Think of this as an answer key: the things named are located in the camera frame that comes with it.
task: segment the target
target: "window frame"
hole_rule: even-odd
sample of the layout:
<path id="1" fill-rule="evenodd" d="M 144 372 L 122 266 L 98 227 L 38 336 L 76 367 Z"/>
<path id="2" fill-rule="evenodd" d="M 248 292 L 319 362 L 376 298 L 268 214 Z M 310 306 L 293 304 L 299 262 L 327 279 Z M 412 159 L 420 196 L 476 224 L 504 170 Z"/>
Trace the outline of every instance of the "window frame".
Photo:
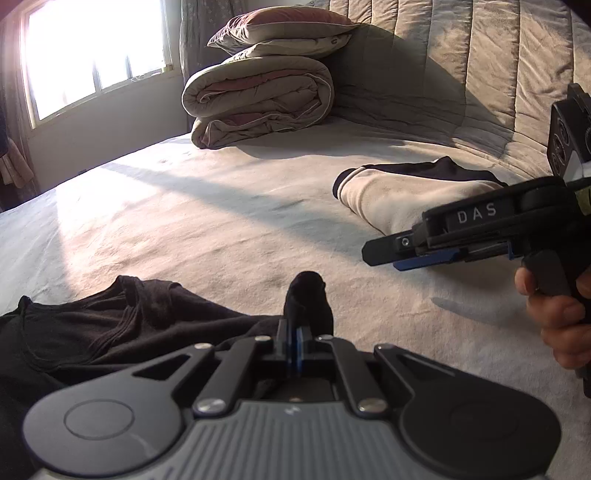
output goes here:
<path id="1" fill-rule="evenodd" d="M 166 72 L 171 72 L 174 70 L 171 48 L 170 48 L 170 35 L 168 33 L 168 22 L 166 17 L 166 0 L 160 0 L 160 9 L 162 12 L 162 36 L 163 36 L 163 56 L 164 56 L 164 67 L 157 70 L 152 70 L 151 72 L 144 73 L 142 75 L 138 75 L 135 77 L 131 76 L 131 68 L 129 66 L 129 59 L 127 59 L 126 67 L 128 70 L 128 78 L 118 83 L 114 83 L 113 85 L 109 85 L 108 87 L 103 88 L 100 85 L 100 77 L 99 72 L 96 68 L 96 65 L 93 65 L 92 69 L 92 78 L 95 84 L 95 91 L 90 95 L 87 95 L 75 102 L 68 103 L 68 105 L 64 106 L 63 108 L 53 112 L 51 115 L 44 117 L 43 119 L 39 118 L 39 113 L 37 110 L 37 103 L 35 101 L 35 94 L 31 87 L 31 80 L 28 73 L 28 66 L 27 66 L 27 34 L 28 34 L 28 26 L 29 26 L 29 17 L 31 14 L 35 13 L 36 10 L 39 10 L 43 5 L 51 0 L 36 0 L 32 2 L 29 6 L 24 8 L 20 15 L 20 65 L 22 70 L 22 81 L 24 83 L 23 88 L 25 92 L 25 100 L 27 103 L 27 115 L 29 118 L 29 123 L 31 125 L 31 130 L 34 131 L 41 125 L 44 125 L 48 122 L 51 122 L 58 116 L 64 114 L 65 112 L 72 110 L 73 108 L 88 102 L 89 100 L 99 98 L 102 95 L 112 92 L 113 90 L 117 90 L 121 87 L 126 87 L 128 85 L 132 85 L 134 83 L 140 82 L 142 80 L 146 80 L 148 78 L 152 78 L 154 76 L 160 76 Z"/>

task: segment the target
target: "window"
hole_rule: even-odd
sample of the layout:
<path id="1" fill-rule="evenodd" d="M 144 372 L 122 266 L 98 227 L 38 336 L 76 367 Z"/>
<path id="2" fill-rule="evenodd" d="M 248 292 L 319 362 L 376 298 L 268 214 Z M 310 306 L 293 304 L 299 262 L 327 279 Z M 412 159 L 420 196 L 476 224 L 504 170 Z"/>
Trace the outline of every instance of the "window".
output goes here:
<path id="1" fill-rule="evenodd" d="M 164 0 L 50 0 L 24 17 L 31 125 L 168 70 Z"/>

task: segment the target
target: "finger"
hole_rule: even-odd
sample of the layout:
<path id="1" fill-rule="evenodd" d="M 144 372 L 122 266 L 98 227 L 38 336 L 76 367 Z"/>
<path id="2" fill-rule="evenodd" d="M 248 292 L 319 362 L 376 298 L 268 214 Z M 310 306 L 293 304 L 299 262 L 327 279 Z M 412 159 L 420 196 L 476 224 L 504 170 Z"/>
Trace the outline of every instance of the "finger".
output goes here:
<path id="1" fill-rule="evenodd" d="M 527 298 L 527 313 L 542 327 L 560 328 L 583 320 L 585 307 L 572 297 L 536 293 Z"/>
<path id="2" fill-rule="evenodd" d="M 560 366 L 563 368 L 567 368 L 569 370 L 584 367 L 589 362 L 591 362 L 591 352 L 584 352 L 578 355 L 571 355 L 569 353 L 557 352 L 555 350 L 552 353 L 556 361 L 560 364 Z"/>
<path id="3" fill-rule="evenodd" d="M 522 295 L 533 295 L 535 293 L 535 277 L 525 267 L 519 267 L 515 272 L 515 287 Z"/>
<path id="4" fill-rule="evenodd" d="M 577 278 L 577 290 L 586 299 L 591 299 L 591 268 L 588 268 Z"/>
<path id="5" fill-rule="evenodd" d="M 541 331 L 544 343 L 561 353 L 578 354 L 591 350 L 591 325 L 574 325 Z"/>

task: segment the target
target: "white bed sheet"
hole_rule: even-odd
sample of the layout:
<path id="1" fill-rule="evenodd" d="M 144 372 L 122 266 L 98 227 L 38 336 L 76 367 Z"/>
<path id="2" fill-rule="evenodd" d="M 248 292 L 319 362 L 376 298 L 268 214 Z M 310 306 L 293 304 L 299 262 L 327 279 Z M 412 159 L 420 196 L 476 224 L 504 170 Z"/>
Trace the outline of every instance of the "white bed sheet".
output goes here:
<path id="1" fill-rule="evenodd" d="M 364 349 L 393 342 L 536 395 L 563 425 L 551 475 L 587 478 L 591 401 L 527 319 L 517 264 L 368 267 L 361 247 L 379 233 L 332 196 L 346 168 L 446 154 L 485 162 L 337 119 L 217 151 L 199 151 L 188 135 L 167 140 L 0 215 L 0 310 L 22 295 L 79 299 L 127 274 L 178 281 L 245 313 L 279 313 L 291 279 L 316 270 L 339 336 Z"/>

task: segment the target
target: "quilted headboard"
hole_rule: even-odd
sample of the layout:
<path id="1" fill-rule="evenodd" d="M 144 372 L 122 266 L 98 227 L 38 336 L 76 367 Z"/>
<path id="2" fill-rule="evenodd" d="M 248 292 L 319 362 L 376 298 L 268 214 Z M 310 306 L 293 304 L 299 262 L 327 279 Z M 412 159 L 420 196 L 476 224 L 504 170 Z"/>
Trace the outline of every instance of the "quilted headboard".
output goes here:
<path id="1" fill-rule="evenodd" d="M 591 31 L 560 0 L 316 0 L 363 22 L 326 61 L 333 114 L 549 173 L 550 106 L 591 90 Z"/>

